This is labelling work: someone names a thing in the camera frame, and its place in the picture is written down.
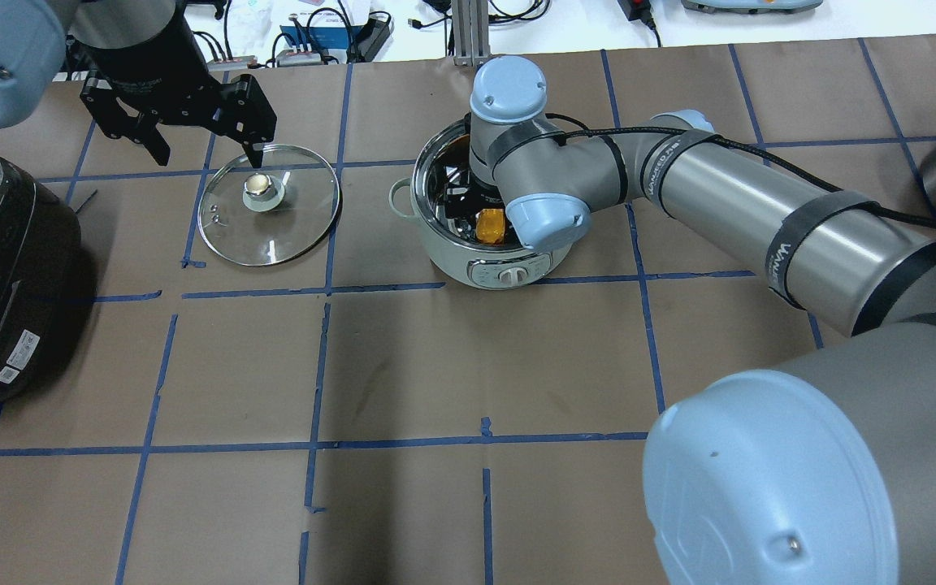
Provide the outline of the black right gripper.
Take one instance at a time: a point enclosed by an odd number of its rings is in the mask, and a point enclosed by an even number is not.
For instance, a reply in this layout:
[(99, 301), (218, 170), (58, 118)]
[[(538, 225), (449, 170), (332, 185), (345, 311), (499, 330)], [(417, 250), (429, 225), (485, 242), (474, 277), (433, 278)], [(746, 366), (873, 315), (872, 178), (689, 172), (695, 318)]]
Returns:
[(447, 185), (442, 195), (442, 206), (447, 219), (475, 219), (482, 210), (505, 208), (496, 188), (487, 188), (479, 183)]

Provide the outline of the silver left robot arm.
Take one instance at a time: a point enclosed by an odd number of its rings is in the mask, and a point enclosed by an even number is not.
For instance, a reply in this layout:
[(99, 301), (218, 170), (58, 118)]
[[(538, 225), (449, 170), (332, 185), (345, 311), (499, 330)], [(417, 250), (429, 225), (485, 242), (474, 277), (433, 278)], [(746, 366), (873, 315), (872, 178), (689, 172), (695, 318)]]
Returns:
[(211, 75), (185, 10), (184, 1), (0, 1), (0, 128), (33, 114), (74, 37), (90, 63), (80, 100), (104, 136), (166, 166), (160, 126), (204, 128), (241, 145), (258, 169), (274, 108), (252, 75)]

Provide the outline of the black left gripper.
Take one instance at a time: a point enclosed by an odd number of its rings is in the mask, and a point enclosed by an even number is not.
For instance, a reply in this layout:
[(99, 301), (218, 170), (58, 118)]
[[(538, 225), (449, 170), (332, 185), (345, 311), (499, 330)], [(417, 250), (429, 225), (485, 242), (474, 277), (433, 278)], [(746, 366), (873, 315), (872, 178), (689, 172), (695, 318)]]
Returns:
[(204, 128), (237, 141), (249, 166), (262, 167), (278, 119), (270, 100), (255, 77), (216, 79), (183, 16), (141, 43), (80, 45), (92, 63), (80, 100), (104, 136), (141, 145), (165, 167), (171, 148), (159, 125)]

